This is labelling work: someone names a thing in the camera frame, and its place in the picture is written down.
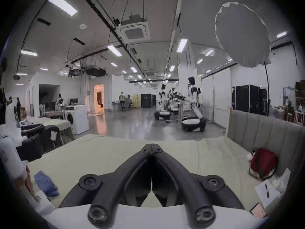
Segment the person's left hand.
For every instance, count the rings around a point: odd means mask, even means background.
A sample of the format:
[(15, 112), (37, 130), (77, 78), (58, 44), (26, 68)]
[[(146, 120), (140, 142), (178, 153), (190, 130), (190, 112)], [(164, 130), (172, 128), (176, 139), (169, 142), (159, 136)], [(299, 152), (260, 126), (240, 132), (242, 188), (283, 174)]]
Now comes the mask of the person's left hand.
[(27, 200), (28, 203), (38, 204), (39, 199), (36, 198), (33, 185), (31, 183), (30, 170), (28, 166), (25, 166), (25, 173), (14, 181), (15, 188), (17, 191)]

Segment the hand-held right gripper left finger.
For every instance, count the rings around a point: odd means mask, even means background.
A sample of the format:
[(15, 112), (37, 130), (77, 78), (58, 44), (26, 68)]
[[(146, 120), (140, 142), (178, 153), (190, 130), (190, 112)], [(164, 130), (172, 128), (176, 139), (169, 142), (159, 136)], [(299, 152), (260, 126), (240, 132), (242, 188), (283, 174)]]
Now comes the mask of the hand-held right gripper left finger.
[(97, 228), (109, 225), (118, 204), (140, 207), (151, 192), (152, 143), (123, 162), (114, 172), (83, 175), (59, 208), (90, 205), (87, 219)]

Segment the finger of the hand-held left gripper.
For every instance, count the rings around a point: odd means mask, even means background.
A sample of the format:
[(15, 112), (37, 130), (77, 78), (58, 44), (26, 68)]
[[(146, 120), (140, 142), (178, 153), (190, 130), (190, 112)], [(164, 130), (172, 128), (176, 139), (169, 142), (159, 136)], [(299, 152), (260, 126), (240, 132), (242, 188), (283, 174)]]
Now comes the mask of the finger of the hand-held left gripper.
[(44, 152), (50, 152), (63, 145), (61, 132), (57, 126), (45, 126), (42, 132)]
[(45, 126), (43, 124), (29, 124), (21, 126), (21, 136), (32, 136), (35, 134), (39, 134), (45, 130)]

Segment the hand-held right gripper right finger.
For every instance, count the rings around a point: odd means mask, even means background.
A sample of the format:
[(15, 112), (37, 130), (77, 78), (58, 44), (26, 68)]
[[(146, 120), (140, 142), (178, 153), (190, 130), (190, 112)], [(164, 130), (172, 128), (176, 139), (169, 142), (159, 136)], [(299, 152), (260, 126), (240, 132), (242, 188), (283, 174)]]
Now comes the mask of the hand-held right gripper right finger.
[(208, 228), (215, 222), (214, 205), (245, 209), (223, 178), (190, 173), (155, 143), (152, 144), (152, 191), (163, 207), (185, 205), (192, 228)]

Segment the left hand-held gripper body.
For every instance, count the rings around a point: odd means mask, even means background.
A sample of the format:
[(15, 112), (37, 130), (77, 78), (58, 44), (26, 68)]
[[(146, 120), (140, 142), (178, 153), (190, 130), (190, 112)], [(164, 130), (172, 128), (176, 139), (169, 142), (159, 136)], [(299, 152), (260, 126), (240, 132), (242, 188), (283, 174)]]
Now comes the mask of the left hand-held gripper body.
[(41, 133), (32, 136), (21, 136), (17, 127), (14, 108), (10, 103), (6, 107), (4, 124), (1, 124), (0, 155), (9, 176), (15, 180), (23, 175), (27, 163), (39, 159), (44, 154)]

